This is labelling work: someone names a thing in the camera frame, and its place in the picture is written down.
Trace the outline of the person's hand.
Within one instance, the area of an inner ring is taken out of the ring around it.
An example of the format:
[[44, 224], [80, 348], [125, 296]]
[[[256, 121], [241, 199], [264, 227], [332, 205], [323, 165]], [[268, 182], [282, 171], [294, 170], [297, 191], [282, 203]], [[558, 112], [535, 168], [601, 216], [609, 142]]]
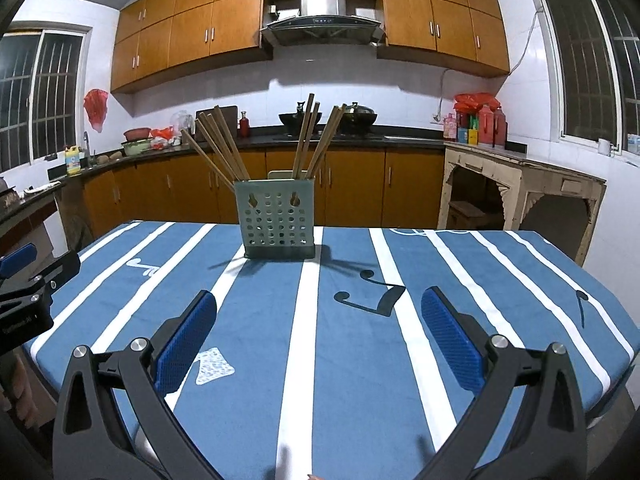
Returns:
[[32, 395], [27, 370], [16, 354], [15, 364], [8, 388], [1, 388], [1, 409], [4, 412], [14, 408], [17, 418], [27, 429], [38, 427], [39, 411]]

